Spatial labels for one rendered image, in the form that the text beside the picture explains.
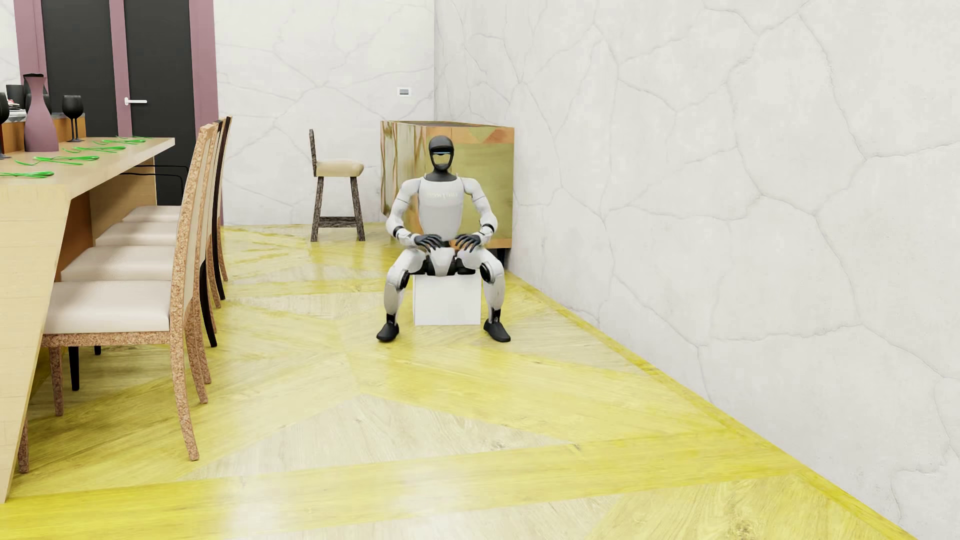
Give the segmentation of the white box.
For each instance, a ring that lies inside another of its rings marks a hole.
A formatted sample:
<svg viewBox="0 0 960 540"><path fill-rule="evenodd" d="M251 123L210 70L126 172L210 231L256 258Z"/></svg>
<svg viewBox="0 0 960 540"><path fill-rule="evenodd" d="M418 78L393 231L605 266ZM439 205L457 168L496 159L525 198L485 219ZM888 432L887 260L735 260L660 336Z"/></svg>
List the white box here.
<svg viewBox="0 0 960 540"><path fill-rule="evenodd" d="M414 325L480 325L481 283L481 277L478 274L414 276Z"/></svg>

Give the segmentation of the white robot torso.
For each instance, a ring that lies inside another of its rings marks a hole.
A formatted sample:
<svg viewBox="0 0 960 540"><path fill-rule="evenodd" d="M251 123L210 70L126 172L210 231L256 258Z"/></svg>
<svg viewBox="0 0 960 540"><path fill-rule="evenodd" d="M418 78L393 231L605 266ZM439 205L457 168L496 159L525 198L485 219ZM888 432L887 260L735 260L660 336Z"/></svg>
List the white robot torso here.
<svg viewBox="0 0 960 540"><path fill-rule="evenodd" d="M427 274L448 276L454 259L450 240L458 236L462 221L464 184L457 175L444 180L432 180L426 176L418 180L416 195L420 235L439 237L438 242L419 245L426 250L429 262Z"/></svg>

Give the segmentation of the white left robot leg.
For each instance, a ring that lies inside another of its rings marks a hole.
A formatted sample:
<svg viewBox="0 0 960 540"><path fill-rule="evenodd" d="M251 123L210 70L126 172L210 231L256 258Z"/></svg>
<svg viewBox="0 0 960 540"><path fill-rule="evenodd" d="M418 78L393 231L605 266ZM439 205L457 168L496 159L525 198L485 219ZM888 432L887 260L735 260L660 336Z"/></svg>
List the white left robot leg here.
<svg viewBox="0 0 960 540"><path fill-rule="evenodd" d="M511 337L500 321L506 294L506 278L502 262L483 247L459 250L457 258L462 261L463 267L478 271L483 280L488 307L484 330L497 342L509 342Z"/></svg>

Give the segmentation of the white robot leg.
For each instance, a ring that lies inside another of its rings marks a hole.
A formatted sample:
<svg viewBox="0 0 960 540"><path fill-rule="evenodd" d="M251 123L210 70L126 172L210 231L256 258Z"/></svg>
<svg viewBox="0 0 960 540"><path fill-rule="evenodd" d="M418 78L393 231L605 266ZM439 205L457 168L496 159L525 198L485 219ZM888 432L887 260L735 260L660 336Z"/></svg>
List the white robot leg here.
<svg viewBox="0 0 960 540"><path fill-rule="evenodd" d="M497 342L509 342L511 337L500 321L506 294L506 278L502 262L483 247L459 250L457 258L462 261L463 267L478 271L483 280L488 307L484 330Z"/></svg>
<svg viewBox="0 0 960 540"><path fill-rule="evenodd" d="M403 250L396 261L391 264L387 272L383 295L386 322L376 336L379 341L390 342L399 335L400 327L397 323L397 313L402 303L403 290L406 289L410 275L420 272L426 260L426 251L408 248Z"/></svg>

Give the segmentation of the white right robot leg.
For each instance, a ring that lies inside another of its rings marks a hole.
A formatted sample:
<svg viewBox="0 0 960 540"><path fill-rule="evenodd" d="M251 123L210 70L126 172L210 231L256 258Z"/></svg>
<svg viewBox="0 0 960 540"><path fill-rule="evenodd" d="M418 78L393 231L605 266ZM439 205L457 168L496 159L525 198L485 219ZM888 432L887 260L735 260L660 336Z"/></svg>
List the white right robot leg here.
<svg viewBox="0 0 960 540"><path fill-rule="evenodd" d="M391 264L387 272L383 295L386 322L376 336L379 341L390 342L399 335L400 327L397 323L397 313L402 303L403 290L406 289L410 275L420 272L426 260L426 251L408 248L403 250L396 261Z"/></svg>

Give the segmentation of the gold mirrored cabinet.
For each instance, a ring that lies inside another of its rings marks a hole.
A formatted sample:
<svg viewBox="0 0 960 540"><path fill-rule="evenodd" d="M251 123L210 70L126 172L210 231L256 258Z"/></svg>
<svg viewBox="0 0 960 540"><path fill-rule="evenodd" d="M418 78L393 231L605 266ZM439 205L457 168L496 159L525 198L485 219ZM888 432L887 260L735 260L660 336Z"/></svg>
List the gold mirrored cabinet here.
<svg viewBox="0 0 960 540"><path fill-rule="evenodd" d="M454 146L452 172L481 185L497 217L489 250L512 246L514 129L455 121L383 120L380 122L381 210L390 215L401 184L433 169L428 142L450 138Z"/></svg>

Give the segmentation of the black robot head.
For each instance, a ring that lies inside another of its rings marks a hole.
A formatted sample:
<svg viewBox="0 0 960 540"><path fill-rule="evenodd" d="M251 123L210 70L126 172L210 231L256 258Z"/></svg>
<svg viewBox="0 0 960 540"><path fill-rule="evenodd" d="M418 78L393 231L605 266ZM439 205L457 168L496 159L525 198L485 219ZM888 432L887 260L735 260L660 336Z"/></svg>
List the black robot head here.
<svg viewBox="0 0 960 540"><path fill-rule="evenodd" d="M454 146L446 135L433 136L428 143L428 152L433 170L425 175L430 182L452 182L456 176L450 172L454 157Z"/></svg>

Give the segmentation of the wooden bar stool cream seat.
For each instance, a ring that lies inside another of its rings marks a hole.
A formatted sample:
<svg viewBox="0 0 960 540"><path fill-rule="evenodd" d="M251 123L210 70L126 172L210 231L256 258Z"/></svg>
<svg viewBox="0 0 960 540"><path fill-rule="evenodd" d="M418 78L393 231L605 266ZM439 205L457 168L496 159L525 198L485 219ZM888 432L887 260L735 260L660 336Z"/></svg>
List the wooden bar stool cream seat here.
<svg viewBox="0 0 960 540"><path fill-rule="evenodd" d="M316 140L313 129L309 129L309 144L311 152L311 164L314 174L317 178L317 189L313 212L313 221L311 224L310 241L318 241L319 228L349 228L355 227L357 240L364 241L365 227L362 215L361 202L359 200L358 177L364 170L364 164L359 161L345 158L335 158L329 160L319 160L316 151ZM329 177L349 178L351 189L351 201L353 205L353 216L322 216L323 192L325 179Z"/></svg>

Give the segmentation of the black-legged dining chair cream seat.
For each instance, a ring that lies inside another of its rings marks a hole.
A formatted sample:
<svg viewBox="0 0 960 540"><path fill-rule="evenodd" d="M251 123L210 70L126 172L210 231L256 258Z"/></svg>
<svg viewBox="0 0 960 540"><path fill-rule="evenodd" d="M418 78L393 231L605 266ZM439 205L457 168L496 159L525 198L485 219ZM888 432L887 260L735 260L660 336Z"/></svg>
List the black-legged dining chair cream seat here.
<svg viewBox="0 0 960 540"><path fill-rule="evenodd" d="M213 158L211 166L215 164L217 154L217 140L212 150ZM206 191L208 191L210 170L205 174ZM174 249L176 242L176 220L180 216L181 209L174 222L174 244L173 245L123 245L123 246L104 246L94 245L83 251L76 259L69 263L61 271L63 281L167 281L171 278L174 264ZM201 270L201 263L196 273L198 278L198 300L200 303L200 313L202 315L203 325L205 327L208 341L211 347L217 346L215 337L216 326L211 314L210 299L202 300L203 284L198 272Z"/></svg>
<svg viewBox="0 0 960 540"><path fill-rule="evenodd" d="M227 142L229 140L234 117L227 115L219 119L219 138L217 161L213 178L210 180L209 193L207 195L209 225L204 225L204 250L205 250L205 269L206 287L209 297L213 299L214 306L221 308L221 301L225 299L225 291L222 284L222 271L224 269L223 253L221 243L221 220L222 220L222 176L225 160ZM124 222L171 222L177 217L180 207L174 205L146 205L138 206L132 210L123 219Z"/></svg>

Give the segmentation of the cork dining chair cream seat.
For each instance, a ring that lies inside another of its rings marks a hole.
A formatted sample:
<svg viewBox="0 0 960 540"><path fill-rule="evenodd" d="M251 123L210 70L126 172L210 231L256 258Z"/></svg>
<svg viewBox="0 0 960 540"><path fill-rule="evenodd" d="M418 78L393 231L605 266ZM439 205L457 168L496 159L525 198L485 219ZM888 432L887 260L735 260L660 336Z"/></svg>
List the cork dining chair cream seat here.
<svg viewBox="0 0 960 540"><path fill-rule="evenodd" d="M203 212L203 222L201 224L201 238L198 241L200 253L198 255L198 261L200 262L200 270L198 271L198 276L201 278L203 284L200 285L200 299L201 300L210 300L210 293L207 288L207 279L205 278L206 263L206 250L205 250L205 225L210 225L210 218L208 215L208 195L210 193L210 181L212 180L215 172L215 166L217 162L217 153L216 160L208 175L207 182L207 191L205 198L205 209ZM174 222L124 222L123 220L118 224L112 225L104 233L102 233L97 240L95 245L100 246L123 246L123 245L173 245L174 244Z"/></svg>
<svg viewBox="0 0 960 540"><path fill-rule="evenodd" d="M199 459L186 387L186 363L202 404L210 384L198 297L206 174L218 122L203 126L186 179L175 227L174 263L167 280L61 280L54 283L41 346L49 352L54 415L63 416L63 349L86 346L167 345L178 422L189 460Z"/></svg>

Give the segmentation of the light wooden dining table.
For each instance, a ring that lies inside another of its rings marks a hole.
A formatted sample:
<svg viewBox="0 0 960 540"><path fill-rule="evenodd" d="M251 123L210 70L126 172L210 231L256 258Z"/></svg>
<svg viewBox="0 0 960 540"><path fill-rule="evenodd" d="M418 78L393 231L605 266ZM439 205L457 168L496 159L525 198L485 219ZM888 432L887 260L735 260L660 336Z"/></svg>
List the light wooden dining table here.
<svg viewBox="0 0 960 540"><path fill-rule="evenodd" d="M132 210L158 202L139 166L175 145L149 138L47 178L0 178L0 505L18 468L54 281L60 270Z"/></svg>

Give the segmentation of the pink vase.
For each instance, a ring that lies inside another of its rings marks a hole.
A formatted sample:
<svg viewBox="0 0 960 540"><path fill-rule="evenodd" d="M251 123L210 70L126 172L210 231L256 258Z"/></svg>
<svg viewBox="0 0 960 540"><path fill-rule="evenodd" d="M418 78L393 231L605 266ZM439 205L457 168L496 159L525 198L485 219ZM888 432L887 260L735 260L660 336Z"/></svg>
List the pink vase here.
<svg viewBox="0 0 960 540"><path fill-rule="evenodd" d="M23 78L30 91L30 106L27 108L23 133L24 150L31 153L58 152L58 133L44 100L45 75L27 73Z"/></svg>

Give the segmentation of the brown wooden sideboard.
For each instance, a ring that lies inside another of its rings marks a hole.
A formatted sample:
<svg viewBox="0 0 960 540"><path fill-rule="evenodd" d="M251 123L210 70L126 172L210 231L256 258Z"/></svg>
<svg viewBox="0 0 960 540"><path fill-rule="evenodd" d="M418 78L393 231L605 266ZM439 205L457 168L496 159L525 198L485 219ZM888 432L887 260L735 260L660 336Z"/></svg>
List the brown wooden sideboard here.
<svg viewBox="0 0 960 540"><path fill-rule="evenodd" d="M24 127L26 122L26 111L19 109L10 112L9 117L1 126L2 128L2 153L10 154L24 150ZM53 113L51 115L54 130L60 143L74 138L71 130L71 122L62 113Z"/></svg>

